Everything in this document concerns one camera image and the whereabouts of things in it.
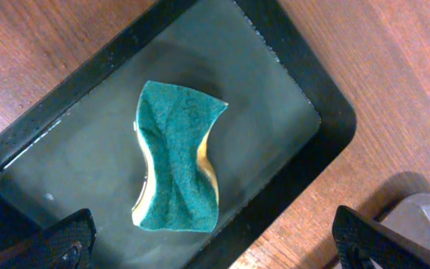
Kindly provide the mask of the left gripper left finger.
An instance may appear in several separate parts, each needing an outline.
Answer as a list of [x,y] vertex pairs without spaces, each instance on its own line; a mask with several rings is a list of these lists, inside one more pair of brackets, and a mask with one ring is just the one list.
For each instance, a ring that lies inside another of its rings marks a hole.
[[87,208],[0,252],[0,269],[87,269],[96,226]]

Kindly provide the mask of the green yellow sponge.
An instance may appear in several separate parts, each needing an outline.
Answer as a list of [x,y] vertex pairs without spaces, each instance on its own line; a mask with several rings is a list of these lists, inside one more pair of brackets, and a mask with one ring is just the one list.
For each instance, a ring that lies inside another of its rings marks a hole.
[[176,84],[147,81],[134,131],[146,163],[143,189],[131,210],[147,231],[212,232],[219,187],[208,159],[208,138],[226,102]]

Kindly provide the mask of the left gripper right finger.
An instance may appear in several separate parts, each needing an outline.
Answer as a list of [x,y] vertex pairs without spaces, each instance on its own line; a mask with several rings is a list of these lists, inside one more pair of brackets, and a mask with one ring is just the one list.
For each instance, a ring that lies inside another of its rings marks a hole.
[[430,269],[430,250],[348,206],[337,208],[331,231],[342,269]]

